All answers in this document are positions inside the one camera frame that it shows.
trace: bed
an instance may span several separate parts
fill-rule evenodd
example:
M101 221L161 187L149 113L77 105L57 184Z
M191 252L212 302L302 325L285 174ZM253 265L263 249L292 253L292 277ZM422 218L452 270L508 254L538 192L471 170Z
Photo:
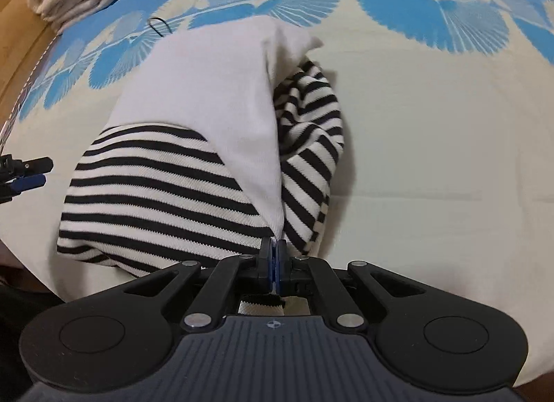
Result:
M57 257L74 167L160 38L268 14L307 27L346 149L319 256L355 259L499 308L529 340L518 383L554 369L554 0L118 0L45 58L5 153L52 157L0 206L0 238L65 300L130 280Z

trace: silver screw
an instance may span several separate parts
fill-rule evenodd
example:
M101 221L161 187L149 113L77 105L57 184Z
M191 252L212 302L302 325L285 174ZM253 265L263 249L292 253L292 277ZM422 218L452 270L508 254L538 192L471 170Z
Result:
M345 313L337 318L337 323L342 327L356 328L364 323L364 318L356 313Z
M212 318L205 313L191 313L185 316L185 324L189 327L205 327L210 324Z

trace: blue fan pattern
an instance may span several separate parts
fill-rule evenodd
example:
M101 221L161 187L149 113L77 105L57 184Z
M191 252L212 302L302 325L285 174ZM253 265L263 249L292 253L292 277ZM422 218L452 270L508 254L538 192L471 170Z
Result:
M539 11L525 0L357 1L369 17L387 29L451 54L490 55L504 48L509 40L509 30L501 16L501 11L505 10L537 50L554 65L554 34ZM181 25L181 28L193 29L267 14L301 27L311 27L329 17L339 3L340 0L196 0L181 14L172 12L177 15L166 21L171 31L176 31ZM87 46L84 41L74 41L65 52L62 69L48 77L44 77L46 72L43 72L32 86L19 119L24 119L44 95L45 108L60 101L91 64L88 83L92 89L103 89L127 75L142 63L160 39L147 27L148 17L142 10L122 15L111 37L88 53L84 52Z

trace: gray ribbed panel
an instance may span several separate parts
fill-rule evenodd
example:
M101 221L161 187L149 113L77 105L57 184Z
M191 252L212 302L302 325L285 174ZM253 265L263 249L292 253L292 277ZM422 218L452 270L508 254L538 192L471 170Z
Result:
M271 328L271 321L282 324ZM476 396L426 392L391 374L364 338L319 316L228 317L215 332L188 335L156 373L103 394L37 384L21 402L521 402L502 389Z

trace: black and white striped fabric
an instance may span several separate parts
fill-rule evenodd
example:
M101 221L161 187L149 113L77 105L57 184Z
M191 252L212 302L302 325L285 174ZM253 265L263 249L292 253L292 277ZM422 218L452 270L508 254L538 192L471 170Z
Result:
M283 238L307 254L328 209L343 148L337 99L306 62L275 91L285 209ZM183 260L214 266L257 254L273 236L211 145L183 127L109 128L84 153L65 198L57 250L142 276Z

